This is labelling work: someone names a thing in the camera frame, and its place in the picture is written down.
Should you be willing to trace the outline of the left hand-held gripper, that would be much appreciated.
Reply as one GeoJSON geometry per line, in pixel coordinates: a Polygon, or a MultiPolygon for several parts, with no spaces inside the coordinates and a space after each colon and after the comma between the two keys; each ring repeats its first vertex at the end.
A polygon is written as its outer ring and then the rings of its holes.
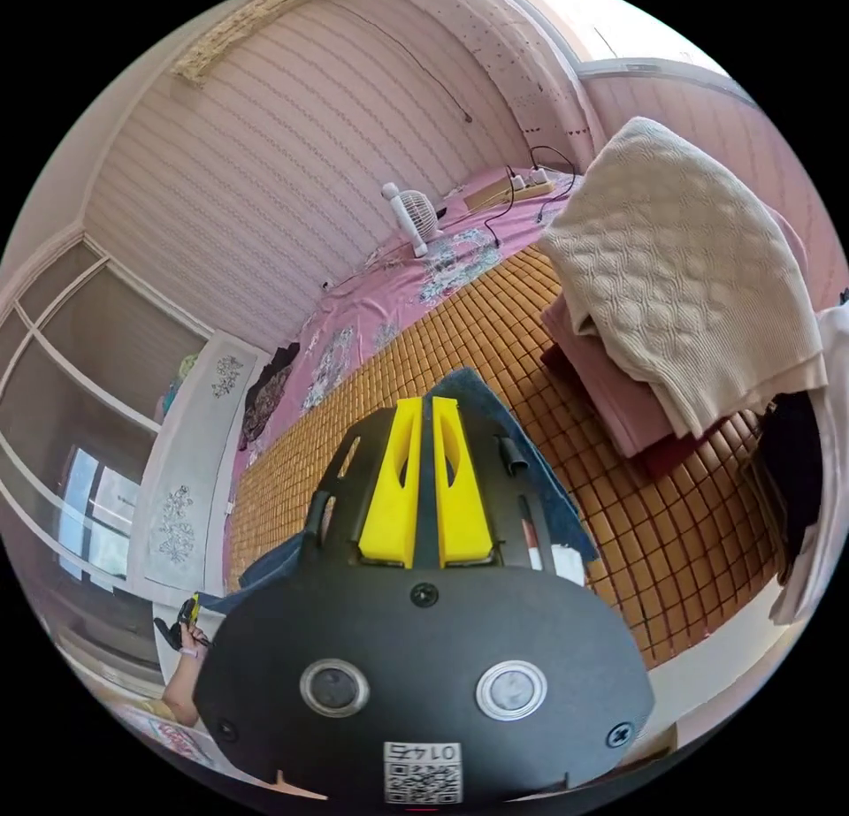
{"type": "Polygon", "coordinates": [[[167,624],[162,617],[155,616],[153,619],[154,627],[172,649],[182,649],[183,628],[188,629],[190,622],[197,621],[199,610],[199,595],[193,594],[187,602],[181,605],[172,624],[167,624]]]}

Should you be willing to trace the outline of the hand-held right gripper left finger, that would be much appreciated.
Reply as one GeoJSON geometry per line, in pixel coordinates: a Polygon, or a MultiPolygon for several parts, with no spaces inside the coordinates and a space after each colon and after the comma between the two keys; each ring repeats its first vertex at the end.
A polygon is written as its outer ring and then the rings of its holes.
{"type": "Polygon", "coordinates": [[[358,540],[364,561],[411,568],[417,531],[423,426],[420,397],[397,401],[358,540]]]}

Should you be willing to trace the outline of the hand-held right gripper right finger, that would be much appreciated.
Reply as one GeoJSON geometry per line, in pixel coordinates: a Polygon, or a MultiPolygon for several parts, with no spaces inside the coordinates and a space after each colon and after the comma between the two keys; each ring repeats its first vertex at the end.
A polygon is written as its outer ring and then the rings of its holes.
{"type": "Polygon", "coordinates": [[[493,537],[457,400],[432,398],[432,437],[440,566],[487,564],[493,537]]]}

